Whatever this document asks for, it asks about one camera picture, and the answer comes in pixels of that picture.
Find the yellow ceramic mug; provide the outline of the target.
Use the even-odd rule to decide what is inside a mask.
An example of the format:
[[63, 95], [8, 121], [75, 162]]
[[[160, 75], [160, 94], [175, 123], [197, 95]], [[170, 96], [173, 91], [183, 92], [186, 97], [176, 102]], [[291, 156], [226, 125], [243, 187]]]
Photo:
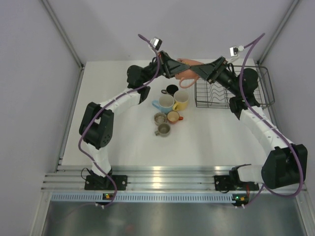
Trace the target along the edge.
[[178, 90], [174, 93], [173, 111], [183, 111], [187, 108], [189, 103], [189, 94], [186, 91]]

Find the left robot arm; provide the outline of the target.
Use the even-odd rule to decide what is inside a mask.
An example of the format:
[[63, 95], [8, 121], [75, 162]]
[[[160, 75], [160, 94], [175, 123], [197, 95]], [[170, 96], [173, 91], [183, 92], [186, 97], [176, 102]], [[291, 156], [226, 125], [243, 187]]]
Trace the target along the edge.
[[83, 115], [79, 134], [79, 150], [93, 163], [92, 172], [96, 174], [95, 184], [103, 190], [112, 185], [106, 146], [113, 135], [114, 118], [132, 106], [141, 104], [148, 97], [151, 83], [163, 76], [173, 78], [190, 68], [184, 59], [174, 60], [160, 51], [146, 67], [132, 65], [127, 70], [127, 88], [102, 104], [90, 102]]

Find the pink ceramic mug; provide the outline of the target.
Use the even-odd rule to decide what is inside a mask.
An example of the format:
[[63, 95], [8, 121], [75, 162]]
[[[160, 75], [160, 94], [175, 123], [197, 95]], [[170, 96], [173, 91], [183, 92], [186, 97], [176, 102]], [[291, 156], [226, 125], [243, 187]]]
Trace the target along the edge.
[[[195, 65], [202, 65], [203, 64], [202, 62], [199, 62], [196, 60], [191, 60], [191, 59], [177, 59], [177, 61], [184, 63], [184, 64], [187, 64], [189, 66], [195, 66]], [[186, 71], [183, 71], [183, 72], [176, 74], [175, 79], [179, 80], [179, 86], [182, 89], [187, 89], [196, 83], [196, 81], [199, 79], [199, 76], [195, 72], [193, 72], [191, 69], [188, 69]], [[182, 85], [183, 81], [186, 81], [186, 80], [193, 80], [193, 81], [187, 86]]]

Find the grey-brown stoneware cup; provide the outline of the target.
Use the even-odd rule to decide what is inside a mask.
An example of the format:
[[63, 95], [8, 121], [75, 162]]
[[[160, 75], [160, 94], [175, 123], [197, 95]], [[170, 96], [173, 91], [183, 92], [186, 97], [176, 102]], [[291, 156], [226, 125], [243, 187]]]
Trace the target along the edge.
[[162, 123], [157, 127], [155, 131], [156, 136], [167, 137], [170, 134], [170, 125], [167, 123]]

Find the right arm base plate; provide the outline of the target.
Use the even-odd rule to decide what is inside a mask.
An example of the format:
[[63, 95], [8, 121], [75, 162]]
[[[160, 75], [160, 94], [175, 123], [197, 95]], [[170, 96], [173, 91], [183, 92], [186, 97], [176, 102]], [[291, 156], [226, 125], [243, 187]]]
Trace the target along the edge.
[[254, 182], [241, 182], [229, 175], [214, 176], [215, 190], [220, 192], [229, 191], [258, 191], [259, 185]]

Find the light blue ceramic mug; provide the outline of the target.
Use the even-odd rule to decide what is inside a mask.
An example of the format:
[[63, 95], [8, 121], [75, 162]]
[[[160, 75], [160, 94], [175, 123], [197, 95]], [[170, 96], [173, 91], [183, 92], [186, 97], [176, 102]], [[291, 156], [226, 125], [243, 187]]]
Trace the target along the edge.
[[173, 110], [174, 103], [174, 98], [171, 95], [164, 94], [158, 100], [154, 100], [152, 105], [160, 112], [168, 114]]

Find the fluted beige small cup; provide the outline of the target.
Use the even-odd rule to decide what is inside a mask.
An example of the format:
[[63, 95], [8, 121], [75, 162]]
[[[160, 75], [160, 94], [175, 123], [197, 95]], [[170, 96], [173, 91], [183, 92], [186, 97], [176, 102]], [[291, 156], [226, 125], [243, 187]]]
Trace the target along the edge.
[[159, 126], [162, 123], [167, 123], [167, 115], [165, 113], [156, 113], [154, 115], [154, 122], [156, 126]]

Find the aluminium mounting rail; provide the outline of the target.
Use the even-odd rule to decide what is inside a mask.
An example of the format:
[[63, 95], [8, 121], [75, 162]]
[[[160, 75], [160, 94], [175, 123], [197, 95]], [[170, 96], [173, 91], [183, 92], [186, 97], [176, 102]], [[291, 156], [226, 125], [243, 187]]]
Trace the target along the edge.
[[[84, 165], [61, 165], [46, 173], [41, 191], [80, 192], [87, 175]], [[214, 176], [226, 175], [231, 166], [113, 166], [113, 174], [127, 176], [127, 192], [212, 192]]]

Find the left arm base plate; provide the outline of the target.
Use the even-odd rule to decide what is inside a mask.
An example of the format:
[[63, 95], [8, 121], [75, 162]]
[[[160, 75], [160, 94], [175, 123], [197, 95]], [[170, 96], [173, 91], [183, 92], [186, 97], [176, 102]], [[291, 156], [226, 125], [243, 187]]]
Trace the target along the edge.
[[[112, 175], [112, 180], [115, 182], [118, 191], [126, 190], [127, 175]], [[114, 184], [107, 177], [97, 175], [88, 175], [85, 181], [85, 190], [115, 190]]]

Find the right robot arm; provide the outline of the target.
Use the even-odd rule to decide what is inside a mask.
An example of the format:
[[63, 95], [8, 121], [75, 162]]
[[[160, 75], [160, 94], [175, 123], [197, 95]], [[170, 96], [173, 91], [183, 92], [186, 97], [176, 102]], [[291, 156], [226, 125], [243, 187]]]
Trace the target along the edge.
[[302, 188], [306, 177], [308, 151], [303, 144], [296, 145], [286, 138], [266, 117], [254, 91], [258, 87], [258, 73], [242, 65], [239, 75], [233, 64], [220, 57], [211, 63], [199, 63], [190, 69], [208, 83], [219, 83], [233, 94], [229, 100], [231, 112], [253, 134], [262, 146], [266, 160], [262, 166], [245, 164], [233, 168], [230, 177], [234, 189], [244, 188], [248, 182], [261, 183], [273, 190], [292, 184]]

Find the dark brown mug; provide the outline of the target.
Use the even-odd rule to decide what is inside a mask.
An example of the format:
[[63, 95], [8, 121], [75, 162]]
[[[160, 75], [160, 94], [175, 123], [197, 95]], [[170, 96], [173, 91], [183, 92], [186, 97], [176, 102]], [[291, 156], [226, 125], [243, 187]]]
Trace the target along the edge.
[[166, 89], [162, 89], [162, 94], [168, 94], [171, 96], [174, 96], [174, 94], [179, 90], [179, 88], [176, 85], [168, 85]]

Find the small orange cup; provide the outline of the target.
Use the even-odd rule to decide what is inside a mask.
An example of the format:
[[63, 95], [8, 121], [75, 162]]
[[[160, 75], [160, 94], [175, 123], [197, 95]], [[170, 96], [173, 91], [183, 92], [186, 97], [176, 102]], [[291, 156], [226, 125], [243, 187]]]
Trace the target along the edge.
[[167, 114], [167, 120], [170, 124], [176, 124], [178, 121], [182, 121], [184, 118], [176, 111], [171, 111]]

